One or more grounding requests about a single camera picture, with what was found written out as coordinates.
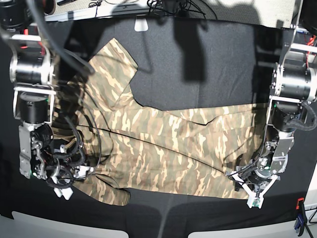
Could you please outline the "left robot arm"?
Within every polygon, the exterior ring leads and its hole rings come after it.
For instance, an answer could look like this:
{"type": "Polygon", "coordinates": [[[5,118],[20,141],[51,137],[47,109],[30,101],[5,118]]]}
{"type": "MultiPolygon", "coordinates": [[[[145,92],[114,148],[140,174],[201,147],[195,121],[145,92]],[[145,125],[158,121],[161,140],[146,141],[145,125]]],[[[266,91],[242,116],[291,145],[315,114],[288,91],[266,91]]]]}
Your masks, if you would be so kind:
{"type": "Polygon", "coordinates": [[[295,131],[311,131],[317,126],[317,114],[311,107],[317,100],[317,47],[313,41],[296,43],[300,34],[317,35],[315,0],[299,2],[298,12],[283,38],[272,74],[260,148],[247,165],[237,166],[228,174],[235,191],[243,189],[247,193],[250,207],[260,206],[264,194],[285,171],[295,131]]]}

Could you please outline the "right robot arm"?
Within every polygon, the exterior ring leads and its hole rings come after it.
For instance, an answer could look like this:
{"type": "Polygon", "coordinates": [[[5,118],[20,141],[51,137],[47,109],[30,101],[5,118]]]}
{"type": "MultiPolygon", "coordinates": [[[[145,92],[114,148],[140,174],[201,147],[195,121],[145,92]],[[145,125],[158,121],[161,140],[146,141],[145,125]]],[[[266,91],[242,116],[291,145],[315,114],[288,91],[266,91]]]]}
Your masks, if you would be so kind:
{"type": "Polygon", "coordinates": [[[94,74],[88,62],[59,46],[45,22],[45,0],[3,0],[0,36],[12,51],[9,78],[13,84],[13,115],[19,126],[19,170],[54,189],[68,189],[84,176],[86,156],[79,131],[64,116],[75,143],[70,150],[53,147],[53,114],[57,95],[58,64],[62,60],[84,76],[94,74]]]}

